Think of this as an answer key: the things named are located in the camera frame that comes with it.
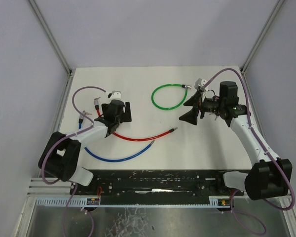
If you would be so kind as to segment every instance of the red cable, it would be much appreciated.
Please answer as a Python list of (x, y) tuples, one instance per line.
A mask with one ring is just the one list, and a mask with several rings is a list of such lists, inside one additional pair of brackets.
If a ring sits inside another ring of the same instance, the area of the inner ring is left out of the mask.
[(99, 187), (98, 187), (98, 198), (99, 198), (99, 199), (100, 199), (101, 193), (102, 193), (102, 187), (99, 186)]
[(164, 133), (161, 133), (159, 135), (156, 135), (156, 136), (153, 136), (153, 137), (147, 137), (147, 138), (130, 138), (130, 137), (125, 137), (125, 136), (122, 136), (116, 132), (114, 132), (113, 134), (116, 136), (116, 137), (119, 137), (121, 139), (124, 139), (124, 140), (127, 140), (127, 141), (132, 141), (132, 142), (144, 142), (144, 141), (150, 141), (150, 140), (155, 140), (157, 138), (160, 138), (160, 137), (163, 137), (171, 132), (173, 132), (174, 130), (176, 130), (177, 128), (171, 128), (169, 131), (166, 131)]

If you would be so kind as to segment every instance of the green tube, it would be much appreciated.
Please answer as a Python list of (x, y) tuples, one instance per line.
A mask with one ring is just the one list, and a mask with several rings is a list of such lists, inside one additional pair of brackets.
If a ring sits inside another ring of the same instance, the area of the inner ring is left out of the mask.
[(169, 107), (169, 108), (164, 108), (164, 107), (161, 107), (161, 106), (157, 105), (156, 102), (155, 102), (154, 99), (153, 99), (154, 94), (155, 94), (158, 90), (160, 90), (161, 88), (164, 88), (164, 87), (167, 87), (167, 86), (179, 86), (179, 87), (182, 87), (182, 88), (185, 87), (185, 85), (182, 85), (182, 84), (166, 84), (166, 85), (162, 85), (162, 86), (156, 88), (156, 89), (153, 91), (153, 93), (151, 94), (151, 101), (152, 101), (153, 105), (155, 105), (157, 108), (159, 108), (159, 109), (161, 109), (161, 110), (173, 110), (173, 109), (179, 107), (181, 104), (183, 104), (183, 102), (184, 102), (184, 100), (186, 99), (186, 96), (187, 96), (187, 88), (185, 88), (185, 94), (184, 94), (184, 97), (183, 97), (183, 99), (181, 100), (181, 102), (178, 103), (176, 106)]

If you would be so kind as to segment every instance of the blue tube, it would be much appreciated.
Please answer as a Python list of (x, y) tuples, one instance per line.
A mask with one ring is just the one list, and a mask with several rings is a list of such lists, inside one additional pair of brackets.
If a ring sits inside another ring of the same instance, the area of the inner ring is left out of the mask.
[[(82, 123), (79, 123), (79, 129), (81, 129), (82, 127)], [(144, 149), (142, 149), (140, 152), (130, 156), (130, 157), (126, 157), (126, 158), (122, 158), (122, 159), (105, 159), (105, 158), (102, 158), (102, 157), (99, 157), (97, 156), (96, 154), (93, 154), (87, 147), (85, 147), (85, 151), (88, 152), (89, 155), (91, 155), (92, 157), (96, 158), (96, 159), (99, 159), (101, 161), (105, 161), (105, 162), (123, 162), (123, 161), (127, 161), (127, 160), (130, 160), (130, 159), (133, 159), (137, 156), (139, 156), (140, 154), (144, 153), (146, 150), (148, 150), (152, 144), (154, 143), (154, 140), (152, 142), (150, 142), (148, 144), (148, 146), (146, 146)]]

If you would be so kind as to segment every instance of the cable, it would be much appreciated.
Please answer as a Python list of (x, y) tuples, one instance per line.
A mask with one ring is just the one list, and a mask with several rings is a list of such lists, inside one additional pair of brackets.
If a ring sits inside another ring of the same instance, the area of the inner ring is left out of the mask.
[[(160, 90), (161, 88), (164, 88), (164, 87), (167, 87), (167, 86), (179, 86), (179, 87), (182, 87), (182, 88), (185, 88), (185, 94), (184, 94), (184, 97), (183, 99), (181, 100), (180, 103), (178, 103), (176, 106), (173, 106), (173, 107), (169, 107), (169, 108), (165, 108), (165, 107), (161, 107), (159, 105), (156, 104), (156, 102), (154, 101), (153, 97), (154, 97), (154, 94)], [(162, 85), (162, 86), (159, 86), (157, 87), (153, 93), (151, 94), (151, 101), (153, 103), (153, 105), (155, 105), (158, 109), (161, 109), (161, 110), (173, 110), (177, 107), (179, 107), (181, 104), (183, 104), (184, 100), (186, 99), (186, 96), (187, 96), (187, 90), (190, 89), (191, 86), (188, 86), (188, 85), (182, 85), (182, 84), (165, 84), (165, 85)]]
[(81, 90), (84, 90), (84, 89), (89, 89), (89, 88), (92, 88), (92, 89), (98, 89), (98, 90), (101, 90), (101, 91), (103, 91), (104, 93), (106, 92), (104, 89), (102, 89), (102, 88), (99, 88), (99, 87), (96, 87), (96, 86), (85, 86), (85, 87), (82, 87), (82, 88), (80, 88), (80, 89), (78, 89), (78, 90), (76, 90), (75, 92), (74, 92), (74, 94), (73, 94), (73, 97), (72, 97), (72, 104), (73, 104), (73, 107), (74, 107), (74, 109), (83, 117), (83, 118), (86, 118), (86, 119), (88, 119), (92, 124), (89, 126), (89, 127), (87, 127), (87, 128), (85, 128), (85, 129), (83, 129), (83, 130), (80, 130), (80, 131), (78, 131), (77, 133), (73, 133), (73, 134), (69, 134), (69, 135), (67, 135), (67, 136), (65, 136), (65, 137), (63, 137), (63, 138), (61, 138), (60, 140), (58, 140), (50, 149), (49, 149), (49, 151), (47, 152), (47, 154), (46, 154), (46, 156), (45, 156), (45, 158), (44, 158), (44, 160), (43, 160), (43, 162), (42, 162), (42, 165), (41, 165), (41, 178), (42, 178), (42, 180), (44, 181), (44, 183), (46, 183), (46, 184), (49, 184), (49, 185), (52, 185), (52, 184), (55, 184), (55, 183), (57, 183), (58, 181), (59, 181), (59, 179), (56, 179), (55, 181), (53, 181), (53, 182), (49, 182), (49, 181), (47, 181), (46, 180), (46, 178), (45, 178), (45, 166), (46, 166), (46, 163), (47, 163), (47, 159), (49, 158), (49, 156), (51, 155), (51, 153), (53, 152), (53, 150), (60, 144), (60, 143), (62, 143), (63, 141), (65, 141), (66, 139), (68, 139), (68, 138), (71, 138), (71, 137), (74, 137), (74, 136), (77, 136), (77, 135), (79, 135), (79, 134), (82, 134), (82, 133), (84, 133), (84, 132), (86, 132), (86, 131), (89, 131), (91, 128), (93, 128), (93, 125), (94, 125), (94, 121), (90, 118), (90, 117), (88, 117), (87, 115), (85, 115), (84, 113), (82, 113), (78, 108), (77, 108), (77, 106), (75, 105), (75, 103), (74, 103), (74, 98), (75, 98), (75, 96), (77, 95), (77, 93), (79, 92), (79, 91), (81, 91)]
[(101, 193), (102, 193), (102, 187), (98, 187), (98, 199), (99, 199), (99, 204), (100, 204), (100, 198), (101, 198)]
[(270, 154), (270, 152), (267, 152), (267, 148), (266, 146), (263, 144), (263, 142), (261, 141), (261, 139), (259, 138), (259, 136), (257, 135), (256, 131), (254, 130), (254, 128), (252, 127), (252, 122), (251, 122), (251, 117), (250, 117), (250, 108), (249, 108), (249, 96), (248, 96), (248, 92), (247, 92), (247, 88), (245, 86), (244, 80), (241, 78), (241, 76), (239, 75), (239, 73), (234, 70), (233, 68), (225, 68), (220, 70), (218, 73), (216, 73), (203, 87), (206, 88), (219, 74), (225, 72), (225, 71), (233, 71), (234, 73), (237, 74), (241, 84), (242, 84), (242, 88), (244, 90), (245, 93), (245, 97), (246, 97), (246, 106), (247, 106), (247, 119), (248, 119), (248, 124), (249, 124), (249, 128), (251, 130), (251, 132), (253, 133), (254, 137), (257, 139), (257, 141), (259, 142), (259, 144), (261, 145), (261, 147), (263, 148), (264, 152), (266, 152), (267, 156), (270, 158), (270, 160), (273, 162), (273, 164), (275, 165), (275, 167), (278, 169), (278, 171), (281, 173), (285, 183), (287, 184), (290, 192), (291, 192), (291, 197), (292, 197), (292, 201), (291, 204), (288, 207), (279, 207), (276, 206), (275, 204), (271, 203), (270, 201), (264, 199), (264, 201), (266, 201), (268, 204), (270, 204), (271, 206), (282, 210), (282, 211), (288, 211), (291, 210), (294, 205), (295, 205), (295, 193), (293, 191), (293, 188), (290, 184), (290, 181), (288, 180), (288, 178), (286, 177), (284, 171), (281, 169), (281, 167), (279, 166), (279, 164), (276, 162), (276, 160), (274, 159), (274, 157)]
[[(97, 113), (98, 113), (98, 116), (100, 117), (101, 116), (101, 113), (100, 113), (100, 110), (99, 109), (96, 109)], [(160, 137), (163, 137), (171, 132), (174, 132), (175, 130), (177, 130), (178, 128), (175, 127), (175, 128), (171, 128), (170, 130), (164, 132), (164, 133), (161, 133), (159, 135), (156, 135), (156, 136), (153, 136), (153, 137), (147, 137), (147, 138), (130, 138), (130, 137), (125, 137), (123, 135), (120, 135), (116, 132), (113, 133), (113, 135), (115, 135), (116, 137), (119, 137), (121, 139), (124, 139), (124, 140), (127, 140), (127, 141), (132, 141), (132, 142), (145, 142), (145, 141), (151, 141), (151, 140), (155, 140), (157, 138), (160, 138)]]
[[(233, 192), (233, 194), (231, 195), (230, 197), (230, 209), (231, 211), (229, 211), (230, 213), (233, 214), (233, 216), (235, 217), (236, 221), (244, 228), (246, 229), (247, 231), (249, 231), (250, 233), (254, 234), (254, 235), (257, 235), (257, 236), (263, 236), (266, 234), (266, 226), (265, 224), (262, 222), (262, 220), (260, 220), (256, 215), (253, 215), (253, 214), (250, 214), (248, 212), (244, 212), (244, 211), (237, 211), (237, 210), (234, 210), (232, 204), (234, 202), (234, 196), (236, 195), (236, 193), (238, 192), (239, 190), (236, 190)], [(243, 214), (243, 215), (247, 215), (247, 216), (251, 216), (252, 218), (256, 219), (264, 228), (264, 231), (262, 233), (258, 233), (258, 232), (254, 232), (252, 230), (250, 230), (248, 227), (246, 227), (244, 224), (242, 224), (238, 217), (236, 216), (236, 213), (239, 213), (239, 214)]]
[[(64, 214), (63, 214), (63, 217), (62, 217), (62, 221), (61, 221), (61, 223), (62, 223), (62, 229), (63, 229), (63, 235), (64, 235), (64, 237), (66, 237), (66, 232), (65, 232), (65, 221), (64, 221), (64, 220), (65, 220), (65, 214), (66, 214), (67, 208), (68, 208), (68, 206), (69, 206), (69, 203), (70, 203), (71, 199), (73, 199), (73, 197), (74, 197), (74, 195), (75, 195), (77, 189), (78, 189), (78, 185), (76, 184), (76, 185), (75, 185), (75, 188), (74, 188), (74, 190), (73, 190), (73, 193), (71, 194), (71, 196), (70, 196), (68, 202), (66, 203), (65, 211), (64, 211)], [(87, 213), (87, 214), (90, 216), (90, 218), (91, 218), (92, 227), (91, 227), (90, 234), (88, 235), (88, 237), (91, 237), (91, 236), (92, 236), (92, 233), (93, 233), (93, 231), (94, 231), (94, 220), (93, 220), (92, 215), (90, 214), (90, 212), (88, 212), (88, 211), (86, 210), (86, 213)]]
[(144, 153), (146, 150), (148, 150), (152, 144), (154, 143), (154, 140), (152, 142), (150, 142), (148, 144), (148, 146), (146, 146), (144, 149), (142, 149), (140, 152), (130, 156), (130, 157), (126, 157), (126, 158), (121, 158), (121, 159), (106, 159), (106, 158), (102, 158), (102, 157), (99, 157), (97, 156), (96, 154), (92, 153), (87, 147), (85, 147), (85, 151), (91, 155), (92, 157), (96, 158), (96, 159), (99, 159), (101, 161), (105, 161), (105, 162), (123, 162), (123, 161), (127, 161), (127, 160), (130, 160), (130, 159), (133, 159), (139, 155), (141, 155), (142, 153)]
[(209, 92), (209, 91), (213, 92), (213, 93), (214, 93), (214, 96), (217, 96), (217, 95), (215, 94), (214, 90), (208, 90), (207, 92)]

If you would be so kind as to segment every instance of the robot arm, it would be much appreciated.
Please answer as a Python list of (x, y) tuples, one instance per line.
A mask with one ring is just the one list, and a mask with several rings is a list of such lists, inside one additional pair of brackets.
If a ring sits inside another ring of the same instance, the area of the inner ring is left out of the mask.
[(251, 127), (249, 127), (247, 107), (238, 104), (239, 97), (237, 96), (238, 87), (236, 83), (232, 81), (221, 82), (220, 95), (208, 99), (204, 98), (206, 90), (202, 88), (203, 81), (199, 79), (196, 82), (195, 88), (197, 92), (184, 103), (185, 106), (192, 106), (191, 111), (182, 115), (179, 120), (197, 125), (199, 112), (201, 112), (201, 119), (205, 113), (214, 113), (217, 117), (221, 117), (238, 136), (252, 164), (249, 173), (227, 171), (223, 175), (224, 184), (229, 188), (246, 191), (252, 200), (286, 195), (288, 186), (267, 153), (270, 153), (276, 159), (288, 180), (291, 178), (292, 164), (288, 159), (280, 159), (270, 148), (259, 133), (254, 118), (250, 117), (251, 127), (254, 128), (257, 137), (268, 149), (267, 152), (264, 152), (257, 138), (251, 132)]
[[(109, 98), (116, 98), (114, 97), (116, 94), (120, 96), (120, 92), (115, 91), (109, 94)], [(99, 139), (108, 137), (121, 123), (132, 120), (129, 102), (124, 103), (118, 99), (112, 99), (109, 104), (102, 104), (102, 111), (103, 115), (95, 119), (93, 128), (66, 139), (53, 150), (46, 162), (45, 172), (62, 181), (71, 181), (84, 186), (90, 184), (93, 174), (77, 165), (80, 150)], [(54, 132), (51, 135), (38, 162), (39, 168), (42, 167), (51, 147), (66, 135), (61, 132)]]

